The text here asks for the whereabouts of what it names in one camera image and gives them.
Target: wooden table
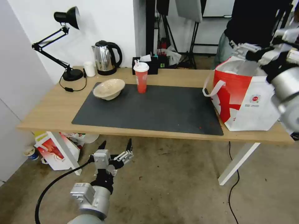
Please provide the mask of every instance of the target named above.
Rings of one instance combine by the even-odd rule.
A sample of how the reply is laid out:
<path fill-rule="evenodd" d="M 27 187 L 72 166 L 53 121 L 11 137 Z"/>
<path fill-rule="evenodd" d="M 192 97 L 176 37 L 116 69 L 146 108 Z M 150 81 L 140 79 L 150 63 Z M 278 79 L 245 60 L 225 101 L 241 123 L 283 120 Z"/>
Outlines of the wooden table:
<path fill-rule="evenodd" d="M 159 86 L 202 87 L 204 80 L 210 74 L 213 74 L 213 71 L 159 69 L 158 75 L 148 76 L 147 83 L 148 85 Z M 236 172 L 250 154 L 260 145 L 260 143 L 283 145 L 293 143 L 292 138 L 285 132 L 284 128 L 279 123 L 274 124 L 269 131 L 231 132 L 220 120 L 224 134 L 223 136 L 72 124 L 71 122 L 73 118 L 77 114 L 95 83 L 111 78 L 123 79 L 128 84 L 136 83 L 136 79 L 135 76 L 132 75 L 131 68 L 119 68 L 115 74 L 110 76 L 96 75 L 94 77 L 88 77 L 86 88 L 79 92 L 66 92 L 59 84 L 57 84 L 46 94 L 46 96 L 30 112 L 30 114 L 27 115 L 18 128 L 30 131 L 48 131 L 48 134 L 51 137 L 57 139 L 55 142 L 56 145 L 58 145 L 62 154 L 70 160 L 70 163 L 72 164 L 71 167 L 73 169 L 78 167 L 78 163 L 60 138 L 59 132 L 245 142 L 246 144 L 244 147 L 240 149 L 239 153 L 219 177 L 218 180 L 220 185 L 225 184 L 225 182 Z M 85 80 L 81 79 L 69 83 L 62 81 L 61 84 L 73 89 L 81 89 L 85 84 Z M 211 82 L 208 86 L 208 90 L 211 90 Z"/>

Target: table leg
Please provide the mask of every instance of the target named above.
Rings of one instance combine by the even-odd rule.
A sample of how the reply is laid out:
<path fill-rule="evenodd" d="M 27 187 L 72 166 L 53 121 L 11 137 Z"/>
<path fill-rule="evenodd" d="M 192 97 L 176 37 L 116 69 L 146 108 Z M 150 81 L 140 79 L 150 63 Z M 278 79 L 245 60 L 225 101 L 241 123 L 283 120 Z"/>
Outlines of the table leg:
<path fill-rule="evenodd" d="M 246 143 L 218 178 L 219 184 L 224 185 L 259 145 L 259 142 Z"/>
<path fill-rule="evenodd" d="M 60 134 L 58 132 L 47 132 L 47 134 L 52 139 L 52 141 L 55 143 L 55 145 L 57 146 L 57 148 L 59 149 L 61 154 L 64 156 L 64 158 L 69 160 L 69 162 L 71 164 L 71 168 L 75 169 L 75 168 L 79 167 L 78 162 L 76 161 L 75 157 L 73 156 L 73 154 L 71 153 L 71 151 L 69 150 L 67 145 L 65 144 L 65 142 L 62 139 L 62 137 L 60 136 Z M 82 169 L 79 169 L 79 170 L 75 171 L 75 174 L 80 175 L 81 172 L 82 172 Z"/>

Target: bowl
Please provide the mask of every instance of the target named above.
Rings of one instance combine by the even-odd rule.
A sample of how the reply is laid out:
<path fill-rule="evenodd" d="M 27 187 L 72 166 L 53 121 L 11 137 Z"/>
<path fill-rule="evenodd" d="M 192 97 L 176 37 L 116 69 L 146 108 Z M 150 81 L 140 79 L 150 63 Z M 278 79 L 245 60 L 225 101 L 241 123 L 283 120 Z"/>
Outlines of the bowl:
<path fill-rule="evenodd" d="M 122 79 L 109 79 L 98 84 L 93 90 L 93 95 L 104 100 L 112 100 L 121 93 L 125 85 Z"/>

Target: white cup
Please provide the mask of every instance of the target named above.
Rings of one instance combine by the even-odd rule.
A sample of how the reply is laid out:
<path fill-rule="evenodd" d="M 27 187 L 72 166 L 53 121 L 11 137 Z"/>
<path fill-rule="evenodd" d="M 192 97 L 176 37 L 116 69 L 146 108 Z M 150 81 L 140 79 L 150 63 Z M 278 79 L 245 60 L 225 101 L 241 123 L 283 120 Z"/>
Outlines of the white cup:
<path fill-rule="evenodd" d="M 92 62 L 84 62 L 83 66 L 88 77 L 93 77 L 96 75 Z"/>

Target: lamp base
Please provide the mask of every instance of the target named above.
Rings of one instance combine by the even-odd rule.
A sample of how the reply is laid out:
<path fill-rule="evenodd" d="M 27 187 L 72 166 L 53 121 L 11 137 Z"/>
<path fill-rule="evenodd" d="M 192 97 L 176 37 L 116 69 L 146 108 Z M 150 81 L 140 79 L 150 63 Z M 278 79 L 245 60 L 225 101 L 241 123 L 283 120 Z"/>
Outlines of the lamp base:
<path fill-rule="evenodd" d="M 70 71 L 65 71 L 62 77 L 65 81 L 69 81 L 69 82 L 76 81 L 83 77 L 83 72 L 79 69 L 73 69 Z"/>

